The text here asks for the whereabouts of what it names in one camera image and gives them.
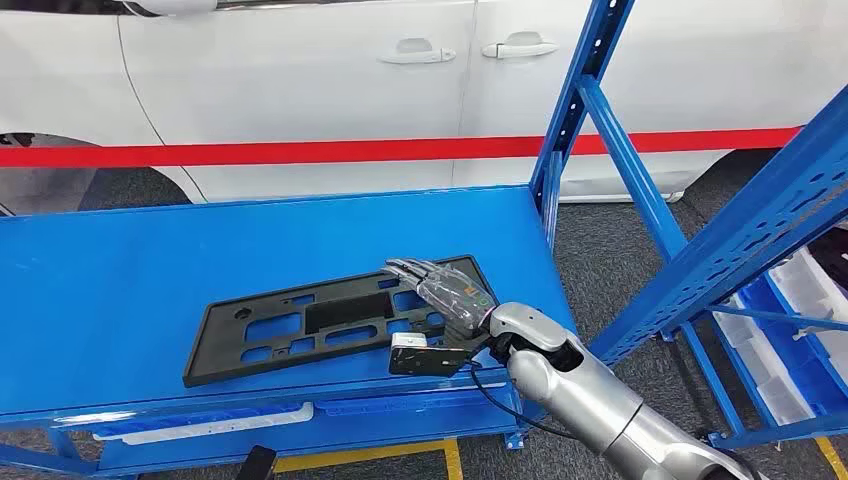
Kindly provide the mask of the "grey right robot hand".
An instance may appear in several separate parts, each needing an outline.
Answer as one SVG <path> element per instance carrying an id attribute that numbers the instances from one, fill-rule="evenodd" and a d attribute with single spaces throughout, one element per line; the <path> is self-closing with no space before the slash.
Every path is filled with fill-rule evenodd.
<path id="1" fill-rule="evenodd" d="M 497 306 L 478 282 L 450 264 L 413 258 L 391 258 L 382 271 L 408 284 L 445 319 L 445 329 L 462 339 L 480 335 L 484 321 Z"/>

